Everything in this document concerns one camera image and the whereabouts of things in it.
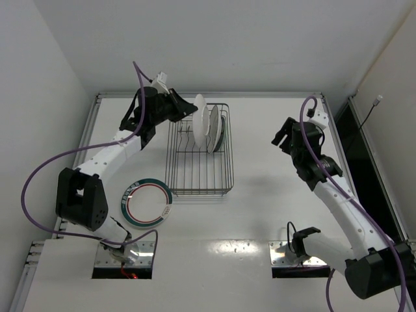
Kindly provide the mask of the green red rimmed plate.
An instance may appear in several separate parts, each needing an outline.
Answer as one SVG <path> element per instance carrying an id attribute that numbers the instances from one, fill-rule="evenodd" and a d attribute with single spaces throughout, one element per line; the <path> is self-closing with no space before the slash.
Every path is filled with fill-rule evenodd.
<path id="1" fill-rule="evenodd" d="M 192 115 L 192 131 L 197 147 L 201 148 L 204 146 L 209 132 L 209 109 L 201 94 L 195 97 L 194 105 L 198 109 Z"/>
<path id="2" fill-rule="evenodd" d="M 172 202 L 172 193 L 162 181 L 145 178 L 127 187 L 122 195 L 120 210 L 131 226 L 148 229 L 168 218 Z"/>

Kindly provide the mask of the white grey rimmed plate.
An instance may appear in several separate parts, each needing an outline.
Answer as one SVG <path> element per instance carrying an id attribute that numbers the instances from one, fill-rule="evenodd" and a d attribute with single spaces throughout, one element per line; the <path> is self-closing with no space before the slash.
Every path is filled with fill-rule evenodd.
<path id="1" fill-rule="evenodd" d="M 207 152 L 212 153 L 216 146 L 217 132 L 220 127 L 220 117 L 217 105 L 213 105 L 210 113 L 209 133 L 207 135 Z"/>

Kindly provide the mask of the small blue patterned plate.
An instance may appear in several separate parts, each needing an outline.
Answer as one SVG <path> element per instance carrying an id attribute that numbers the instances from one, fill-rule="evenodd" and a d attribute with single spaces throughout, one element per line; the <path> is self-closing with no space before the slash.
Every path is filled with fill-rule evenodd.
<path id="1" fill-rule="evenodd" d="M 222 125 L 221 125 L 220 136 L 214 148 L 214 152 L 218 152 L 220 150 L 224 141 L 224 133 L 225 133 L 225 128 L 226 128 L 226 119 L 224 116 L 221 116 L 221 121 L 222 121 Z"/>

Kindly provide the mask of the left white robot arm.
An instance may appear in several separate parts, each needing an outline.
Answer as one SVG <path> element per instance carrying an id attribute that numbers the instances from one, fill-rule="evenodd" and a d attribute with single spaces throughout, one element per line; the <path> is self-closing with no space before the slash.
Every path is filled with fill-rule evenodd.
<path id="1" fill-rule="evenodd" d="M 124 254 L 131 234 L 109 214 L 105 184 L 129 158 L 143 150 L 156 134 L 156 127 L 178 122 L 198 110 L 174 89 L 160 93 L 145 86 L 137 90 L 120 127 L 92 158 L 58 177 L 57 216 L 88 230 L 106 248 Z"/>

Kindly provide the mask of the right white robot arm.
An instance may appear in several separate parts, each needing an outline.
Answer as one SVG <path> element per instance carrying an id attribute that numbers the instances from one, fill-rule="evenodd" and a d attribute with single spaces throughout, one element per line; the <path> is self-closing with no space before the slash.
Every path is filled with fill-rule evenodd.
<path id="1" fill-rule="evenodd" d="M 406 290 L 406 274 L 412 253 L 405 243 L 394 243 L 369 220 L 368 214 L 351 197 L 337 163 L 321 153 L 318 126 L 287 118 L 272 144 L 291 156 L 299 178 L 326 205 L 346 235 L 345 246 L 309 227 L 296 231 L 286 248 L 287 259 L 299 263 L 318 257 L 340 272 L 352 292 L 367 299 L 394 287 Z"/>

